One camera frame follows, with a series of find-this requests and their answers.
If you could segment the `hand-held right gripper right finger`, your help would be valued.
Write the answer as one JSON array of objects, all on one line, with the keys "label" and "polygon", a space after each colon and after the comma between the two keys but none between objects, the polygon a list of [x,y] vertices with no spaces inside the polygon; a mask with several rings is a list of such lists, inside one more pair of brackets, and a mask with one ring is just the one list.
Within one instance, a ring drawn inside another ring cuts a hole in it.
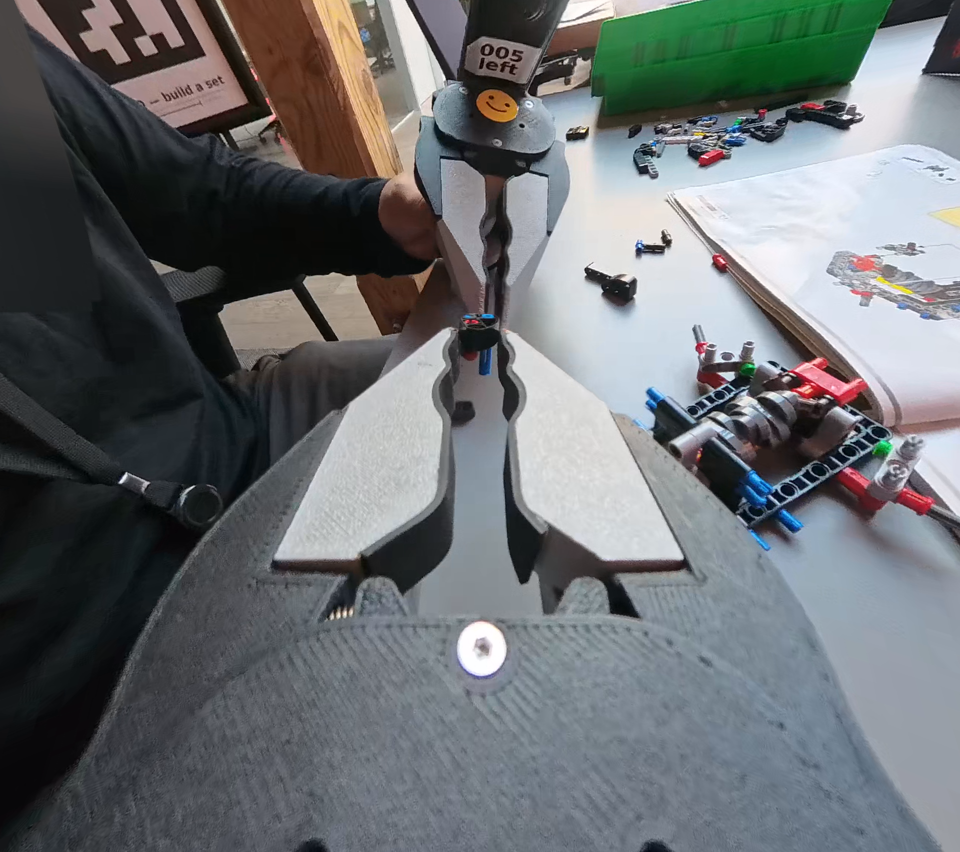
[{"label": "hand-held right gripper right finger", "polygon": [[687,559],[618,420],[512,331],[498,348],[507,542],[521,583],[673,573]]}]

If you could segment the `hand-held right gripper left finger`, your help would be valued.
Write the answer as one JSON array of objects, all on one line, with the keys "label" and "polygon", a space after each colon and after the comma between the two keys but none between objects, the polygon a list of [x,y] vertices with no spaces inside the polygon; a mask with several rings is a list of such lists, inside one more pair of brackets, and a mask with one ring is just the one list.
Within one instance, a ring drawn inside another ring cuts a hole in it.
[{"label": "hand-held right gripper left finger", "polygon": [[407,592],[450,550],[458,339],[444,328],[350,403],[274,556]]}]

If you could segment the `black triangular lego piece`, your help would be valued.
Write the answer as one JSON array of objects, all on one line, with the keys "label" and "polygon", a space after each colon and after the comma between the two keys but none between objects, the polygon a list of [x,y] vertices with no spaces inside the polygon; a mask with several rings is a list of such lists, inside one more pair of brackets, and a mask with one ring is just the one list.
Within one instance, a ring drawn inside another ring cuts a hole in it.
[{"label": "black triangular lego piece", "polygon": [[461,358],[478,362],[479,374],[489,376],[493,369],[493,353],[500,342],[498,317],[490,313],[463,315],[459,320],[458,342]]}]

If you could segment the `person's left forearm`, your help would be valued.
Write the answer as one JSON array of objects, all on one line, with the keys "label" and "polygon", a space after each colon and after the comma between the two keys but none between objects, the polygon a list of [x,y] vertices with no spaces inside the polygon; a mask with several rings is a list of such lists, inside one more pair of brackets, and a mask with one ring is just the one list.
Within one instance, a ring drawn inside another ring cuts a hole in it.
[{"label": "person's left forearm", "polygon": [[133,231],[150,258],[184,270],[260,275],[413,275],[378,221],[389,178],[312,174],[252,157],[213,136],[174,136],[151,161]]}]

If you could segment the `black bent lego beam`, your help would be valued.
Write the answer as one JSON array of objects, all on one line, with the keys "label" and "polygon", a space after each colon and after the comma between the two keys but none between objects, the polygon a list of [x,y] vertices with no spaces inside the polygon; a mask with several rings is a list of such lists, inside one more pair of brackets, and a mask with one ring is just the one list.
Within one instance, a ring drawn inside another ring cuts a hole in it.
[{"label": "black bent lego beam", "polygon": [[602,294],[612,301],[626,304],[636,297],[639,282],[635,275],[630,273],[608,273],[589,263],[583,267],[584,277],[598,286]]}]

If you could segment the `lego chassis assembly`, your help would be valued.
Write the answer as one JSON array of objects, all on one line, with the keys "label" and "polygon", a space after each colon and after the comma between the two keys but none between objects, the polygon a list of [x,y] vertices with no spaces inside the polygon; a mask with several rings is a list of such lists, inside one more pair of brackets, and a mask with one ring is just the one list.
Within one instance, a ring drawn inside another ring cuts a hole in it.
[{"label": "lego chassis assembly", "polygon": [[818,357],[786,367],[754,359],[752,341],[721,351],[692,327],[699,398],[679,403],[646,390],[654,440],[770,551],[762,528],[798,534],[796,505],[840,486],[866,517],[898,506],[933,519],[958,541],[958,511],[913,486],[925,450],[918,435],[895,439],[860,411],[861,378],[841,379]]}]

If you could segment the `pile of loose lego pieces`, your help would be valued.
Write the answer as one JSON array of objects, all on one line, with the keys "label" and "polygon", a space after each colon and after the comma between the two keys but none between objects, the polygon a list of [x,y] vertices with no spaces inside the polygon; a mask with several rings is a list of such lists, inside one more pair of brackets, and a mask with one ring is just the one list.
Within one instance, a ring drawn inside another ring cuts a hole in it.
[{"label": "pile of loose lego pieces", "polygon": [[682,148],[703,169],[730,159],[735,150],[751,142],[772,145],[780,141],[792,124],[816,124],[846,131],[864,118],[864,112],[855,103],[823,100],[790,102],[772,109],[760,107],[725,121],[717,114],[683,121],[663,120],[651,127],[651,138],[638,142],[631,163],[639,175],[655,179],[659,177],[658,162],[671,148]]}]

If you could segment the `person's left hand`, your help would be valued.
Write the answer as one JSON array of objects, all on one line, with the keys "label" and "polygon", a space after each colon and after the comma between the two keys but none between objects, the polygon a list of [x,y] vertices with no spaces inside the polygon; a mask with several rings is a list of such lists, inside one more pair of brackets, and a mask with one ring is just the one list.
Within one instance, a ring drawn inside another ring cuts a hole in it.
[{"label": "person's left hand", "polygon": [[440,256],[438,220],[413,173],[404,172],[386,181],[377,214],[384,232],[407,256],[423,262],[433,262]]}]

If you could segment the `person's grey trousers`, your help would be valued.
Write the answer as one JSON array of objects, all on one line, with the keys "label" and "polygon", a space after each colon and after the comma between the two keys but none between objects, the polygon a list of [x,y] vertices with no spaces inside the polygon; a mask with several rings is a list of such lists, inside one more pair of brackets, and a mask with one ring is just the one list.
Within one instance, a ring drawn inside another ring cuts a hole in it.
[{"label": "person's grey trousers", "polygon": [[257,433],[255,473],[265,472],[326,416],[373,385],[398,337],[305,342],[222,379],[251,409]]}]

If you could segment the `black badge reel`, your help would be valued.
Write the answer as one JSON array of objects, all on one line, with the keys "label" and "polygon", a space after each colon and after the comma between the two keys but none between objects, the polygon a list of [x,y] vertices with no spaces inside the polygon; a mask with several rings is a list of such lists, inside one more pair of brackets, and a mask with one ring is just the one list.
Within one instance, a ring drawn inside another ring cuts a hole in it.
[{"label": "black badge reel", "polygon": [[189,531],[205,532],[220,519],[224,503],[215,486],[197,484],[178,486],[168,513]]}]

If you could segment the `black chair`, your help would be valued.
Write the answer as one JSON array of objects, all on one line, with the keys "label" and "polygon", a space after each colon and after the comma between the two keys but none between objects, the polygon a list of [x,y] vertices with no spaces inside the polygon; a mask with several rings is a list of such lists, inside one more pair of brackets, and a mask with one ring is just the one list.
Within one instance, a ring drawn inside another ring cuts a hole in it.
[{"label": "black chair", "polygon": [[291,292],[326,342],[336,342],[333,328],[306,289],[306,277],[230,278],[216,267],[196,271],[169,270],[159,275],[178,310],[194,352],[214,376],[223,379],[241,368],[241,361],[222,326],[222,309],[258,296]]}]

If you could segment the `green plastic bin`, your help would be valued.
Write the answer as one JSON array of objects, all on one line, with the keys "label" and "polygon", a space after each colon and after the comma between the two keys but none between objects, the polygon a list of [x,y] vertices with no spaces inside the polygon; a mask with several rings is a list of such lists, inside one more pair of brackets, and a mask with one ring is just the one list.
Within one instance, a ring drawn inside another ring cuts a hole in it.
[{"label": "green plastic bin", "polygon": [[606,20],[590,91],[606,115],[843,85],[893,0],[695,0]]}]

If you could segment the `person's black jacket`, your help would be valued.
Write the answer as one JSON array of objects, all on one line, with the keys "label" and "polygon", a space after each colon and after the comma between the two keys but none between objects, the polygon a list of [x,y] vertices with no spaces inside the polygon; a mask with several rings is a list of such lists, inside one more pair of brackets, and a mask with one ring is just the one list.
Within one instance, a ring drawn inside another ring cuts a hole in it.
[{"label": "person's black jacket", "polygon": [[[215,486],[256,474],[252,410],[186,338],[138,241],[152,160],[182,136],[32,28],[65,144],[100,297],[2,314],[2,375],[147,480]],[[196,541],[124,489],[2,475],[2,830],[61,779]]]}]

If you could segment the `black box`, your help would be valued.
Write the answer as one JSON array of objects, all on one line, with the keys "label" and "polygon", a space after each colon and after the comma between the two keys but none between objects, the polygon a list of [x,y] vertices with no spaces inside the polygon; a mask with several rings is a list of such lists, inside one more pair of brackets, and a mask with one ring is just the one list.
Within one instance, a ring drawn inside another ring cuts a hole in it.
[{"label": "black box", "polygon": [[952,1],[931,54],[922,68],[924,75],[959,76],[959,6],[960,0]]}]

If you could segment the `wooden post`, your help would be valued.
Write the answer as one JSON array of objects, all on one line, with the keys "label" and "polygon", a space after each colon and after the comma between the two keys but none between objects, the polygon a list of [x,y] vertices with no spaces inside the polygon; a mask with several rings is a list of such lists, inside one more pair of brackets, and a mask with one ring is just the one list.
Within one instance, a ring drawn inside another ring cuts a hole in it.
[{"label": "wooden post", "polygon": [[348,0],[221,0],[309,173],[401,171]]}]

